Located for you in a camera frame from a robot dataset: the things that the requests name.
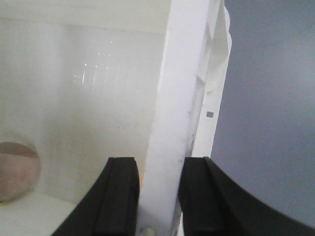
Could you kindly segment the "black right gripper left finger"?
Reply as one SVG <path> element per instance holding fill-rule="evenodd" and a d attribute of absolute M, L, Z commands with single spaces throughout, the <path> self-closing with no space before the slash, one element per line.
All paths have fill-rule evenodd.
<path fill-rule="evenodd" d="M 55 236 L 133 236 L 140 191 L 133 157 L 110 157 L 98 179 Z"/>

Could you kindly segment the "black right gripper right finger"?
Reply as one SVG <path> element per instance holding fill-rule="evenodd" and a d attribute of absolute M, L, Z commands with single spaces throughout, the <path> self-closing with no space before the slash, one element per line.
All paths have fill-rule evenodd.
<path fill-rule="evenodd" d="M 185 158 L 178 191 L 186 236 L 313 236 L 313 227 L 266 205 L 209 157 Z"/>

